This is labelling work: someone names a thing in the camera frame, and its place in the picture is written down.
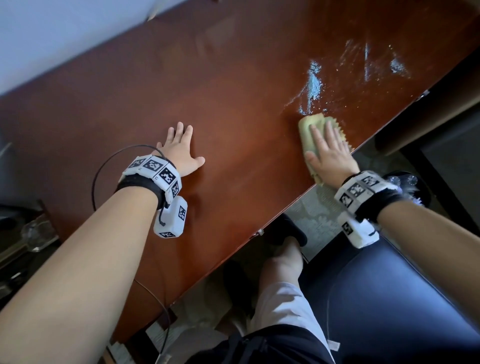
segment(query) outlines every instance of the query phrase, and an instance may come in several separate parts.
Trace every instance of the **wooden table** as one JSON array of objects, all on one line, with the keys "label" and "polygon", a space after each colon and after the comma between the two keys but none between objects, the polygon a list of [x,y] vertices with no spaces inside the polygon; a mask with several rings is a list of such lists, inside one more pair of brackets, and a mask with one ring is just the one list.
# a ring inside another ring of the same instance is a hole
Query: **wooden table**
[{"label": "wooden table", "polygon": [[[311,187],[303,114],[338,118],[358,147],[479,44],[460,1],[190,0],[5,95],[0,120],[63,239],[112,152],[194,126],[206,164],[183,180],[185,232],[151,233],[136,276],[171,304]],[[145,152],[111,161],[99,202]],[[133,285],[114,338],[160,312]]]}]

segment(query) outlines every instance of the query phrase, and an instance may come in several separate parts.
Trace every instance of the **left hand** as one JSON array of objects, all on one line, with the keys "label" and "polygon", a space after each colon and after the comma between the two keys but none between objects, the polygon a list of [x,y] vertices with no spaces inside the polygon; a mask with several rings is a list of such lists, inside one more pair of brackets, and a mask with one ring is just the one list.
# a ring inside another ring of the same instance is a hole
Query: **left hand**
[{"label": "left hand", "polygon": [[[204,157],[192,158],[190,155],[192,134],[193,126],[187,126],[184,132],[183,123],[179,122],[177,124],[177,132],[172,127],[168,128],[167,140],[164,146],[160,142],[156,144],[156,147],[162,151],[165,157],[172,161],[181,177],[196,171],[205,163]],[[154,151],[152,154],[158,156],[157,151]]]}]

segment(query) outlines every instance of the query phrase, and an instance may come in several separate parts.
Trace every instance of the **yellow sponge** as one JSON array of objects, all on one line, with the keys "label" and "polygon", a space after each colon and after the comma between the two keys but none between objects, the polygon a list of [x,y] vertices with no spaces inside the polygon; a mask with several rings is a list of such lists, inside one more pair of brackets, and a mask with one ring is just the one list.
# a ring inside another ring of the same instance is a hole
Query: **yellow sponge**
[{"label": "yellow sponge", "polygon": [[[320,158],[317,147],[313,142],[312,133],[310,133],[310,125],[312,124],[316,125],[318,130],[323,135],[324,129],[325,129],[325,123],[327,121],[330,121],[334,128],[339,129],[342,140],[345,140],[345,141],[347,140],[345,138],[345,133],[342,131],[342,129],[340,129],[338,122],[336,122],[336,119],[332,118],[331,116],[325,117],[322,113],[311,115],[311,116],[305,116],[303,119],[299,121],[299,131],[300,131],[301,145],[303,148],[303,154],[305,154],[306,151],[310,150],[314,152],[317,155],[317,157]],[[307,168],[310,171],[310,174],[312,175],[313,179],[315,180],[315,183],[320,186],[323,185],[322,179],[315,173],[315,171],[310,166],[310,164],[307,161],[305,161],[305,163],[307,164]]]}]

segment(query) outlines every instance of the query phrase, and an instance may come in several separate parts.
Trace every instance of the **floor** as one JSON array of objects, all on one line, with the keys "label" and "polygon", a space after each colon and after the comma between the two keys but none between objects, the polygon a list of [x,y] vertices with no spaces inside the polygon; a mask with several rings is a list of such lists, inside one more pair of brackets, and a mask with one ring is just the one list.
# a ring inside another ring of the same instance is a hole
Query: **floor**
[{"label": "floor", "polygon": [[[412,165],[402,154],[394,153],[388,157],[380,155],[374,147],[373,140],[355,151],[354,157],[360,169],[374,170],[381,175],[394,170],[415,173]],[[333,195],[334,191],[331,188],[316,185],[286,211],[286,214],[308,237],[309,242],[302,250],[307,262],[341,232],[336,218],[342,209],[333,200]],[[435,198],[432,199],[430,208],[446,215]],[[271,248],[263,242],[262,237],[257,237],[236,252],[231,259],[240,262],[250,281],[256,284],[262,264],[271,254]],[[230,307],[231,303],[223,286],[222,267],[220,267],[171,306],[178,320],[170,327],[167,346],[188,328],[215,327]],[[160,350],[164,340],[164,330],[155,322],[146,332],[156,348]],[[134,363],[123,345],[115,343],[110,346],[110,350],[117,363]]]}]

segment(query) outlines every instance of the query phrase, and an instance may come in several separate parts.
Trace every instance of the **black shoe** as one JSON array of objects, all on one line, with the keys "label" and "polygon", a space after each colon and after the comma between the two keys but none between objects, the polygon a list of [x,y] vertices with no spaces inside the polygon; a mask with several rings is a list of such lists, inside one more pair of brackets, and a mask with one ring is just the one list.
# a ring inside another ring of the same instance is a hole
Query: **black shoe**
[{"label": "black shoe", "polygon": [[255,313],[252,307],[253,286],[238,262],[229,260],[225,263],[223,284],[233,306],[240,307],[247,316],[253,317]]},{"label": "black shoe", "polygon": [[307,244],[307,235],[286,215],[281,214],[265,228],[265,241],[273,245],[282,245],[287,236],[293,236],[300,246]]}]

